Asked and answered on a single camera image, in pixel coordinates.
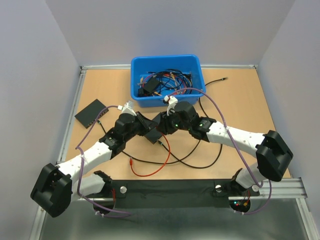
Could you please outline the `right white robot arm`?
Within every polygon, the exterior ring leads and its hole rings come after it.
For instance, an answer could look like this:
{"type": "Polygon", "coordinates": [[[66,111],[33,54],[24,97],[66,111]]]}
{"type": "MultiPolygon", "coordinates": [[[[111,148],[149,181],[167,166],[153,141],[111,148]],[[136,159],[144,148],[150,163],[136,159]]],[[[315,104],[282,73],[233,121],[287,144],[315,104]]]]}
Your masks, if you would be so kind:
{"type": "Polygon", "coordinates": [[[199,116],[186,101],[160,112],[157,130],[164,135],[178,130],[187,131],[197,140],[233,147],[240,154],[247,153],[254,157],[256,163],[246,163],[226,184],[235,195],[242,195],[264,180],[280,182],[294,156],[277,131],[256,133],[225,126],[213,118],[199,116]]]}

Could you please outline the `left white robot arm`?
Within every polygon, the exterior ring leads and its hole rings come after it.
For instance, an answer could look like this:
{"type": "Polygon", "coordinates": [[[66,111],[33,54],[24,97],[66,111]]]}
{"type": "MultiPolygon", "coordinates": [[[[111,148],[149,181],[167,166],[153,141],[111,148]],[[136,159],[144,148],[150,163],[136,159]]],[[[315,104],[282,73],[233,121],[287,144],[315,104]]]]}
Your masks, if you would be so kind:
{"type": "Polygon", "coordinates": [[[122,113],[108,130],[92,147],[76,157],[53,165],[48,163],[39,173],[30,198],[42,207],[51,217],[61,215],[72,201],[72,187],[79,177],[96,166],[113,159],[122,152],[126,143],[135,136],[144,136],[158,126],[140,112],[135,115],[122,113]]]}

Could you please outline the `black network switch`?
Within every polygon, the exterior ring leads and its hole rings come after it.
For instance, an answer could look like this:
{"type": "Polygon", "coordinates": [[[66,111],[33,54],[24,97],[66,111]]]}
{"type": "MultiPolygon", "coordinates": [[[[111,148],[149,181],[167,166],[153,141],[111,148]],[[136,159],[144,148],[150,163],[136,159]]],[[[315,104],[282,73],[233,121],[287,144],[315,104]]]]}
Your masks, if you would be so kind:
{"type": "Polygon", "coordinates": [[[100,100],[95,99],[74,117],[83,127],[88,129],[94,123],[98,113],[100,113],[99,118],[101,118],[108,111],[109,110],[106,109],[106,106],[100,100]]]}
{"type": "MultiPolygon", "coordinates": [[[[161,114],[159,113],[152,120],[159,124],[161,120],[161,114]]],[[[157,130],[157,128],[154,128],[150,132],[148,132],[144,137],[152,144],[155,144],[162,137],[162,134],[157,130]]]]}

